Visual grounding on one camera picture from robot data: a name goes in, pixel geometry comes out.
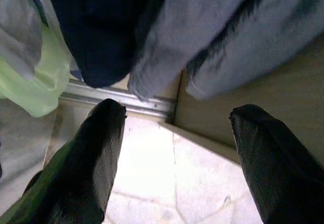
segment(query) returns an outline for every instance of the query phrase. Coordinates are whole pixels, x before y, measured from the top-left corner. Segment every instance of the gray clothing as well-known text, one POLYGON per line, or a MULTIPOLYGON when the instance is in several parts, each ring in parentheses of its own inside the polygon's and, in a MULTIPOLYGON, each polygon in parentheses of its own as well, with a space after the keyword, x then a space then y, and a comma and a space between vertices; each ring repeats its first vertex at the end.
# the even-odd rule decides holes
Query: gray clothing
POLYGON ((0 57, 24 78, 33 78, 42 49, 42 21, 35 4, 0 0, 0 14, 0 57))
POLYGON ((324 31, 324 0, 250 0, 188 65, 187 92, 206 99, 269 73, 324 31))
POLYGON ((131 70, 129 90, 145 100, 159 94, 210 45, 244 0, 165 0, 131 70))

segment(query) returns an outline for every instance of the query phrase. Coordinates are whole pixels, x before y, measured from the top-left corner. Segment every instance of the white tile floor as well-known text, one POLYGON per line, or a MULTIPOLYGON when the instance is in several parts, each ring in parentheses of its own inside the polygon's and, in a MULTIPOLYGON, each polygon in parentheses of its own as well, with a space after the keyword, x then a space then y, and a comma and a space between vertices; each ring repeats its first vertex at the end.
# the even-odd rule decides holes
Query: white tile floor
MULTIPOLYGON (((59 109, 61 127, 57 134, 52 134, 56 142, 54 150, 73 136, 90 109, 82 105, 61 105, 59 109)), ((29 144, 37 145, 39 141, 43 146, 47 140, 45 141, 42 135, 49 137, 53 127, 54 117, 53 115, 50 117, 45 121, 48 122, 46 126, 43 119, 29 119, 24 114, 26 118, 24 122, 28 123, 29 127, 21 128, 22 131, 17 135, 14 131, 17 124, 13 124, 11 126, 12 131, 15 132, 13 135, 22 135, 26 139, 32 131, 39 129, 41 131, 37 131, 38 137, 33 137, 29 144)), ((11 122, 21 122, 20 118, 11 119, 11 122)), ((10 144, 15 141, 13 138, 7 142, 6 138, 10 137, 2 136, 2 150, 10 147, 10 144)), ((36 152, 35 154, 44 154, 44 147, 39 149, 39 154, 36 152)), ((34 174, 36 171, 37 169, 32 169, 31 172, 34 174)), ((25 184, 20 188, 21 190, 11 191, 18 191, 19 197, 25 184)), ((8 200, 5 202, 2 208, 8 205, 8 200)), ((262 222, 239 166, 174 135, 156 122, 130 116, 126 119, 117 175, 104 223, 257 224, 262 222)))

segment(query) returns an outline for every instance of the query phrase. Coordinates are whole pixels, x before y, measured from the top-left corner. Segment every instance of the light green bag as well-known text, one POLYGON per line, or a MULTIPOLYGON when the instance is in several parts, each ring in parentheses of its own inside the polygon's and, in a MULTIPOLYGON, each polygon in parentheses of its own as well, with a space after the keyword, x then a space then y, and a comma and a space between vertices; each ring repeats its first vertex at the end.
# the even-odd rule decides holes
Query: light green bag
POLYGON ((33 117, 44 116, 56 109, 70 75, 71 55, 45 25, 42 40, 42 56, 33 79, 24 79, 0 57, 0 97, 10 99, 33 117))

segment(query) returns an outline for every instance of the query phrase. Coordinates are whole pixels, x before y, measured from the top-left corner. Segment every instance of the aluminum strip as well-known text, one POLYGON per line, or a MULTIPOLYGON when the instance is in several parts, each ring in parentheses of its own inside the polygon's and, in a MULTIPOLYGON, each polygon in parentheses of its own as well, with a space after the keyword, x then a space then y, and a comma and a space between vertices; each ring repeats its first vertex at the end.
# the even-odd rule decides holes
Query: aluminum strip
POLYGON ((162 98, 153 98, 147 102, 140 101, 128 91, 116 88, 92 88, 85 83, 70 80, 66 90, 61 95, 62 99, 87 104, 98 104, 100 101, 110 98, 126 106, 130 112, 156 116, 171 120, 174 116, 175 101, 162 98))

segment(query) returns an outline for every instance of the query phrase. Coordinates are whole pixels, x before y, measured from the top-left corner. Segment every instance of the floor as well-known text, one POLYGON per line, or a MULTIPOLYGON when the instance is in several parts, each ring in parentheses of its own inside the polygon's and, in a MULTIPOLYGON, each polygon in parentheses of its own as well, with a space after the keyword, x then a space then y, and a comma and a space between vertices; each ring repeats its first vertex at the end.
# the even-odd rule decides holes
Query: floor
MULTIPOLYGON (((0 107, 0 196, 9 196, 0 200, 2 214, 41 169, 47 145, 55 152, 91 108, 62 103, 56 112, 32 119, 9 101, 0 107)), ((105 217, 105 224, 262 223, 238 165, 132 115, 105 217)))

